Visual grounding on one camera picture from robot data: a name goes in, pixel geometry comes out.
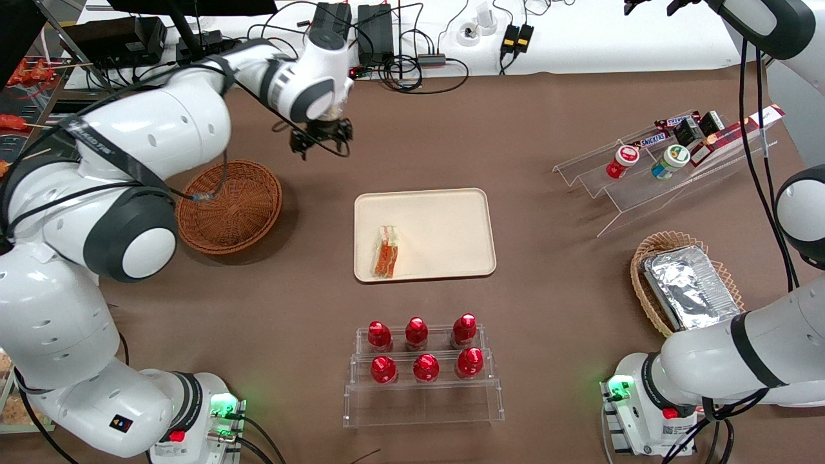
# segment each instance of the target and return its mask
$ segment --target brown table surface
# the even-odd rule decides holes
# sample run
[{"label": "brown table surface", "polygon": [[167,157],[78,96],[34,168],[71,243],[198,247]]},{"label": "brown table surface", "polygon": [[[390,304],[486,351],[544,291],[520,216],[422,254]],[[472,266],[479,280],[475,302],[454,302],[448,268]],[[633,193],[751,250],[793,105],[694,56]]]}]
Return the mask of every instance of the brown table surface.
[{"label": "brown table surface", "polygon": [[[753,76],[749,85],[753,89]],[[427,80],[425,89],[443,82]],[[756,110],[753,93],[748,114]],[[228,96],[229,153],[268,166],[285,205],[256,248],[216,262],[185,245],[157,276],[101,283],[132,366],[213,372],[249,400],[290,464],[603,463],[597,382],[626,354],[658,350],[629,280],[636,246],[680,230],[709,246],[735,277],[746,307],[785,293],[785,277],[747,170],[665,211],[596,239],[604,198],[568,188],[553,166],[688,108],[738,115],[738,70],[471,78],[436,96],[358,83],[347,106],[350,159],[321,149],[304,163],[286,133],[241,92]],[[802,163],[783,125],[771,151],[776,182]],[[172,180],[181,187],[193,173]],[[352,273],[353,201],[366,192],[479,187],[488,195],[498,267],[486,278],[379,285]],[[804,281],[816,274],[798,266]],[[420,315],[449,324],[473,311],[488,328],[507,420],[484,426],[342,427],[342,393],[355,328]],[[731,462],[821,462],[818,409],[761,406],[734,420]],[[700,453],[679,462],[703,462]],[[263,447],[253,431],[249,437]],[[119,462],[59,429],[81,463]],[[245,462],[255,457],[244,453]],[[130,462],[143,462],[136,457]],[[658,462],[619,457],[617,462]],[[0,462],[59,463],[36,433],[0,437]]]}]

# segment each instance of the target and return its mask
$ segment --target foil container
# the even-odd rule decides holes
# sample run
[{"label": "foil container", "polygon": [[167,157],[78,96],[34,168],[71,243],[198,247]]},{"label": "foil container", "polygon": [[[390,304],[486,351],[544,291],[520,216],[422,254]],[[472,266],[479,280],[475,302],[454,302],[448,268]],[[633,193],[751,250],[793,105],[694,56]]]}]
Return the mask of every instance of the foil container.
[{"label": "foil container", "polygon": [[736,301],[699,246],[650,256],[642,261],[642,268],[677,331],[707,327],[739,314]]}]

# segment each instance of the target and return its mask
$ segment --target black label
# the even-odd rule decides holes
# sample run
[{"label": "black label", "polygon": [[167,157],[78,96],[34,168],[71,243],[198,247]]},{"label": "black label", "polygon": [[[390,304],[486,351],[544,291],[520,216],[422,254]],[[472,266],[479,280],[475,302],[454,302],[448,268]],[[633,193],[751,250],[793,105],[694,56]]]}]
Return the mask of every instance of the black label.
[{"label": "black label", "polygon": [[129,427],[132,426],[134,421],[132,419],[127,419],[122,415],[115,414],[115,418],[111,420],[109,423],[109,427],[112,427],[114,430],[119,430],[123,433],[129,432]]}]

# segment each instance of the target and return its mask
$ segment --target clear acrylic stand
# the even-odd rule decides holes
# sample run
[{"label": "clear acrylic stand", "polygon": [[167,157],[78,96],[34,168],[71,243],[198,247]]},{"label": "clear acrylic stand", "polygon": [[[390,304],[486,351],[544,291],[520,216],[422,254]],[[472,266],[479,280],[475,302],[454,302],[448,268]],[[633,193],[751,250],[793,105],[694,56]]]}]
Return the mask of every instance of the clear acrylic stand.
[{"label": "clear acrylic stand", "polygon": [[[460,350],[450,346],[451,325],[431,326],[427,350],[421,352],[406,350],[403,327],[391,331],[394,347],[390,353],[372,353],[366,342],[367,329],[356,331],[356,350],[344,387],[345,428],[504,420],[501,382],[482,325],[473,346],[484,353],[483,372],[468,380],[459,379],[454,371]],[[413,375],[413,363],[424,353],[436,357],[441,368],[438,378],[426,384],[417,382]],[[372,379],[370,365],[376,356],[395,361],[396,383],[381,385]]]},{"label": "clear acrylic stand", "polygon": [[[685,111],[673,117],[686,116],[692,112]],[[729,124],[724,117],[722,121],[725,125]],[[553,172],[561,174],[569,187],[580,182],[591,198],[607,195],[618,210],[618,214],[596,237],[601,237],[607,232],[659,211],[677,198],[730,178],[746,165],[740,163],[745,159],[745,153],[744,149],[739,147],[733,153],[725,154],[721,161],[711,160],[709,164],[700,164],[697,167],[688,163],[684,168],[674,172],[670,179],[658,180],[650,173],[650,168],[658,161],[661,152],[666,147],[677,143],[676,137],[671,135],[665,140],[642,148],[639,151],[641,159],[628,168],[622,178],[614,179],[607,175],[606,166],[613,160],[616,150],[621,145],[646,139],[658,132],[658,129],[651,125],[626,135],[613,144],[557,164],[553,168]],[[768,146],[774,144],[776,140],[770,136],[769,132]],[[761,155],[762,149],[758,139],[751,140],[750,146],[754,158],[758,154]]]}]

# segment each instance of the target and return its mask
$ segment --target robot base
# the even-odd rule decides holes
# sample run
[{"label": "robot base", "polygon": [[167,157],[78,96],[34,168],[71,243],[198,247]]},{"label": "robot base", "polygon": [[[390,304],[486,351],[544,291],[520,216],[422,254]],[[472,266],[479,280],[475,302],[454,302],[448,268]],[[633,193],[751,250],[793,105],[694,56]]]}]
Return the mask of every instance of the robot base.
[{"label": "robot base", "polygon": [[[615,375],[601,383],[601,391],[603,400],[609,402],[605,407],[607,414],[615,414],[633,454],[664,457],[673,443],[684,439],[685,431],[696,424],[696,412],[686,418],[665,419],[662,416],[662,411],[644,391],[642,363],[647,356],[634,353],[622,359]],[[616,395],[622,399],[613,401]],[[611,427],[612,433],[618,431]],[[689,456],[693,451],[694,443],[690,443],[678,456]]]},{"label": "robot base", "polygon": [[238,401],[220,377],[209,374],[195,374],[203,387],[204,402],[200,413],[186,436],[180,442],[155,443],[148,450],[152,464],[228,464],[238,461],[240,453],[232,443],[219,443],[207,439],[209,431],[222,430],[237,433],[242,426],[238,421],[213,416],[213,411],[242,413],[246,401]]}]

